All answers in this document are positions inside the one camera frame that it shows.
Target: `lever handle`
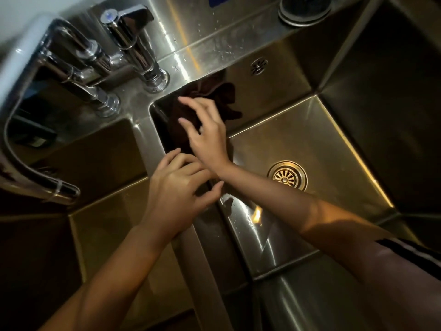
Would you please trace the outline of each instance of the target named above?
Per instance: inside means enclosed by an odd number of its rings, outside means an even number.
[[[130,49],[136,43],[141,30],[153,20],[150,10],[142,4],[121,11],[105,10],[100,18],[115,44],[123,50]]]

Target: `forearm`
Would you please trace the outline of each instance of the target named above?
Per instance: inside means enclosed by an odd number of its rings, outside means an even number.
[[[162,251],[142,230],[133,228],[91,281],[41,330],[117,330]]]
[[[358,273],[357,266],[353,265],[357,250],[364,243],[391,236],[351,212],[234,164],[226,166],[219,176],[354,273]]]

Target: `white wall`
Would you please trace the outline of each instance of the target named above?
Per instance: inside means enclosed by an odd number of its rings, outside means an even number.
[[[84,0],[0,0],[0,44],[13,38],[41,12],[61,13]]]

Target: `person's left arm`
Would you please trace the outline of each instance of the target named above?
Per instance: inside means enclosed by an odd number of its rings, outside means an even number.
[[[195,195],[197,188],[213,177],[196,157],[181,154],[180,149],[168,153],[150,179],[147,210],[141,223],[40,330],[119,329],[165,246],[220,198],[223,182],[200,197]]]

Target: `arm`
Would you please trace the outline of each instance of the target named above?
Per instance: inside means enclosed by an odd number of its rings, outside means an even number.
[[[152,175],[147,210],[141,223],[41,331],[119,329],[165,246],[221,195],[223,183],[200,197],[195,196],[196,189],[212,178],[212,172],[204,169],[194,156],[179,152],[177,149],[167,154]]]
[[[179,122],[187,131],[195,155],[222,180],[253,202],[287,222],[305,240],[333,257],[364,280],[365,267],[360,257],[370,243],[391,237],[391,233],[316,197],[261,177],[233,164],[227,155],[225,125],[214,102],[180,98],[194,109],[202,122],[199,134],[185,119]]]

